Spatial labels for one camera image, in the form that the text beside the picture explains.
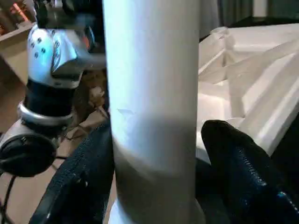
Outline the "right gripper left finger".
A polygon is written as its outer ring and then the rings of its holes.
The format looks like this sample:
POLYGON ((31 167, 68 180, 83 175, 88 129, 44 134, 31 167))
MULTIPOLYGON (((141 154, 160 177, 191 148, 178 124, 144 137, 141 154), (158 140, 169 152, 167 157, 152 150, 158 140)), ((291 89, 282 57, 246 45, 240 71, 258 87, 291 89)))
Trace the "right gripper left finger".
POLYGON ((29 223, 101 224, 113 175, 111 127, 99 126, 58 168, 29 223))

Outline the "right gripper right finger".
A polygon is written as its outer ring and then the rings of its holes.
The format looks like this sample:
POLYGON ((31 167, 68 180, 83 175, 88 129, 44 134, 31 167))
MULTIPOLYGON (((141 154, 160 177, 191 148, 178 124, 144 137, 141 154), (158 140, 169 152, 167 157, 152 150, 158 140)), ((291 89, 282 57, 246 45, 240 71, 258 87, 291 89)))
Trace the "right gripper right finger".
POLYGON ((205 121, 200 132, 231 223, 299 222, 299 195, 248 134, 223 120, 205 121))

